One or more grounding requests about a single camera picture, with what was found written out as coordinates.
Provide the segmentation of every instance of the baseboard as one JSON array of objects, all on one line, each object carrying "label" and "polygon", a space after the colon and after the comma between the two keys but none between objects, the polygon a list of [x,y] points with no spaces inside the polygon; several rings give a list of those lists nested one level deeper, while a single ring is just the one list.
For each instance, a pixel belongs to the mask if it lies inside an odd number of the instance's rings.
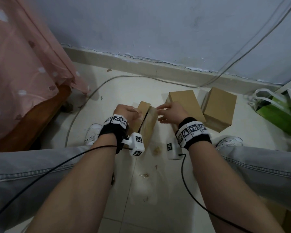
[{"label": "baseboard", "polygon": [[[64,50],[74,62],[190,85],[203,85],[216,76],[214,73],[199,72],[167,63],[133,59],[94,50],[79,49],[75,47],[64,47]],[[217,87],[225,91],[239,94],[249,94],[260,88],[267,88],[271,91],[276,91],[280,88],[279,85],[252,81],[228,74],[222,75],[218,80],[206,87]]]}]

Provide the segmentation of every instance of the jeans seam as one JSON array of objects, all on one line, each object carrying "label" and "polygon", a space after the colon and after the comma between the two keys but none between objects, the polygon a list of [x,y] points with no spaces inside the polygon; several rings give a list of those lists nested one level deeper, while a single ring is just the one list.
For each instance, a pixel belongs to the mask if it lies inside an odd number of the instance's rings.
[{"label": "jeans seam", "polygon": [[284,172],[284,171],[270,169],[270,168],[253,166],[253,165],[249,165],[249,164],[242,163],[242,162],[240,162],[238,160],[234,160],[234,159],[225,157],[223,155],[222,155],[222,157],[225,160],[229,161],[229,162],[233,162],[233,163],[235,163],[237,165],[240,165],[240,166],[243,166],[243,167],[246,167],[246,168],[250,168],[250,169],[253,169],[253,170],[256,170],[256,171],[266,172],[266,173],[270,173],[270,174],[274,174],[274,175],[279,175],[279,176],[284,176],[284,177],[291,177],[291,172]]},{"label": "jeans seam", "polygon": [[[54,170],[54,172],[63,170],[63,169],[68,169],[72,168],[74,164],[69,164],[65,166],[58,167]],[[47,171],[51,170],[52,168],[45,168],[45,169],[40,169],[40,170],[34,170],[34,171],[29,171],[29,172],[18,172],[18,173],[12,173],[12,174],[0,174],[0,181],[1,180],[6,180],[8,181],[9,179],[23,179],[23,178],[28,178],[32,176],[37,176],[37,175],[42,175],[46,173]]]}]

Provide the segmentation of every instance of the pink fabric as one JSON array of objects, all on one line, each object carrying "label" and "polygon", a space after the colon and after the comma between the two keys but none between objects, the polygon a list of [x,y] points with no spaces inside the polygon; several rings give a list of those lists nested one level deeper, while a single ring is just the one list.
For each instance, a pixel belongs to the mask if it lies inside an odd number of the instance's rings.
[{"label": "pink fabric", "polygon": [[23,0],[0,0],[0,139],[35,105],[58,93],[55,83],[89,92],[48,27]]}]

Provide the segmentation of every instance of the gray jeans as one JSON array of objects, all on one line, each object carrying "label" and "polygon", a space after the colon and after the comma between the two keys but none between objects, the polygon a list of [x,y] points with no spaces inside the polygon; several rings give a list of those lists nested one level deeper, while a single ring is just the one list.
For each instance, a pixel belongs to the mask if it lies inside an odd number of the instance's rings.
[{"label": "gray jeans", "polygon": [[[89,146],[0,153],[0,209],[21,189]],[[226,146],[220,154],[260,196],[291,210],[291,152]],[[46,175],[0,215],[0,233],[32,217],[81,156]]]}]

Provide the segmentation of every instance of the forearm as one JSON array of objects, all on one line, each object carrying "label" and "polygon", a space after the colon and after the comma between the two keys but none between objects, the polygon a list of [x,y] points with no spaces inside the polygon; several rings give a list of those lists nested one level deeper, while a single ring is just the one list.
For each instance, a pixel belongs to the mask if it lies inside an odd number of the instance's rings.
[{"label": "forearm", "polygon": [[[252,232],[283,232],[258,196],[207,141],[189,148],[193,171],[206,207]],[[217,233],[242,232],[211,217]]]},{"label": "forearm", "polygon": [[[92,148],[116,145],[114,134]],[[110,189],[115,147],[90,151],[55,187],[26,232],[97,232]]]}]

